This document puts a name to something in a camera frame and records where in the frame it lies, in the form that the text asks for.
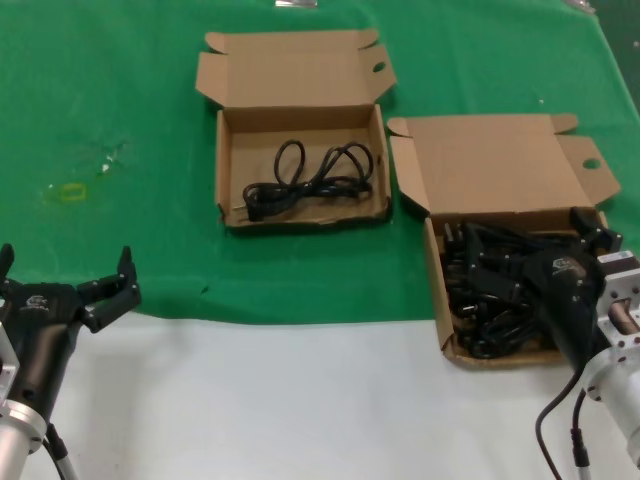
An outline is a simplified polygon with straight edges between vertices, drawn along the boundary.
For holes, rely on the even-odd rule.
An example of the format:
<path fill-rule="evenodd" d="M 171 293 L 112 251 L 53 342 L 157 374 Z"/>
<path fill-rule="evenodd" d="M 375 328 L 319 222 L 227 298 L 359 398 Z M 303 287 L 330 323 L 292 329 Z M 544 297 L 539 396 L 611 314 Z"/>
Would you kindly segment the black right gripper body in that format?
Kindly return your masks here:
<path fill-rule="evenodd" d="M 607 347 L 597 328 L 596 304 L 603 291 L 603 276 L 595 257 L 577 250 L 543 250 L 527 257 L 522 273 L 543 331 L 573 370 L 583 369 Z"/>

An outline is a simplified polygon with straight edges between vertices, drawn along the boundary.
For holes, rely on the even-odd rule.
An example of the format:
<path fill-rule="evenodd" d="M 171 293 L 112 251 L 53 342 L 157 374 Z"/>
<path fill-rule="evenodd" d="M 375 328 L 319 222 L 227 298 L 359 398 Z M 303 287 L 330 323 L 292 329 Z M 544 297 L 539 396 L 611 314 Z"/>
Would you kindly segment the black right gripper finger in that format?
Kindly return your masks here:
<path fill-rule="evenodd" d="M 598 256 L 620 251 L 623 236 L 605 226 L 597 214 L 572 207 L 569 221 L 578 233 L 583 249 L 589 254 Z"/>
<path fill-rule="evenodd" d="M 503 302 L 525 302 L 521 270 L 527 236 L 504 226 L 464 223 L 463 237 L 469 285 Z"/>

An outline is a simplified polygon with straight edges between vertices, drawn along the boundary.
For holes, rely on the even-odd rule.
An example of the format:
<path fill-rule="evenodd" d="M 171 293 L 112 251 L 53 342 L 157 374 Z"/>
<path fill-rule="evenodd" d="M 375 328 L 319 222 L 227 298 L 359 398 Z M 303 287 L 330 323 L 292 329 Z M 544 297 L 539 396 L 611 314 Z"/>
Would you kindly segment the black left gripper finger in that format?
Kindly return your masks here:
<path fill-rule="evenodd" d="M 0 252 L 0 292 L 2 298 L 5 298 L 14 286 L 14 281 L 8 276 L 14 259 L 13 246 L 5 243 Z"/>
<path fill-rule="evenodd" d="M 141 303 L 137 272 L 129 246 L 122 249 L 113 275 L 91 280 L 76 287 L 85 307 L 83 324 L 98 333 Z"/>

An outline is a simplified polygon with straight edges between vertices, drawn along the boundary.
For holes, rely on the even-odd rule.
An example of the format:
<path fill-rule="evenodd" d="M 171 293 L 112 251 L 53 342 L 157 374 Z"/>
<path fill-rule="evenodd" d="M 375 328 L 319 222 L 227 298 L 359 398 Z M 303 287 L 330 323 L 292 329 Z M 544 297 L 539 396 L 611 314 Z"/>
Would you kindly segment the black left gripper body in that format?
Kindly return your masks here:
<path fill-rule="evenodd" d="M 1 322 L 19 368 L 8 398 L 51 418 L 75 351 L 84 304 L 74 286 L 3 282 Z"/>

